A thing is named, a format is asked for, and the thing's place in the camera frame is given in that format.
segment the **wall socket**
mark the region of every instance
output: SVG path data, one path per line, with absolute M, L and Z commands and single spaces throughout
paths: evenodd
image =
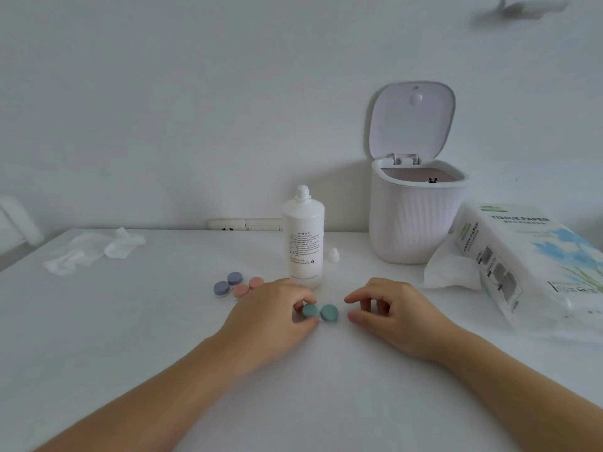
M 283 231 L 282 219 L 209 219 L 207 228 L 224 231 Z

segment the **white trash can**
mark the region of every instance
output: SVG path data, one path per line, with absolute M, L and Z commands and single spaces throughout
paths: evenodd
M 375 102 L 368 231 L 385 261 L 427 263 L 448 234 L 469 181 L 435 159 L 454 110 L 454 92 L 442 83 L 392 83 Z

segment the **hand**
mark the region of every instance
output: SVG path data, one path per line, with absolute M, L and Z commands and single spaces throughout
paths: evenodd
M 293 323 L 293 309 L 301 311 L 304 301 L 314 304 L 316 298 L 290 279 L 264 284 L 239 300 L 215 337 L 237 347 L 245 369 L 253 371 L 282 357 L 317 326 L 316 317 Z
M 371 301 L 377 312 L 371 312 Z M 438 353 L 458 330 L 421 292 L 407 282 L 373 278 L 363 288 L 346 296 L 346 303 L 360 302 L 361 310 L 348 319 L 411 357 L 436 360 Z

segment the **white plastic bottle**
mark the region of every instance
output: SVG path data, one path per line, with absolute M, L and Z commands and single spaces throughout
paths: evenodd
M 306 186 L 283 204 L 285 258 L 289 276 L 298 284 L 316 288 L 323 281 L 324 205 L 313 200 Z

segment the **table surface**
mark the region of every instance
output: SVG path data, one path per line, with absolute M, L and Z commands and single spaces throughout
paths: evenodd
M 283 234 L 140 230 L 147 244 L 71 276 L 42 262 L 70 230 L 0 273 L 0 437 L 26 451 L 147 380 L 215 333 L 235 304 L 212 287 L 231 271 L 284 277 Z M 282 361 L 235 387 L 177 450 L 517 450 L 461 383 L 406 358 L 345 318 L 343 297 L 370 277 L 420 284 L 422 266 L 374 255 L 368 235 L 328 233 L 319 303 L 340 308 Z M 426 290 L 458 324 L 578 394 L 603 405 L 603 349 L 512 331 L 482 292 Z

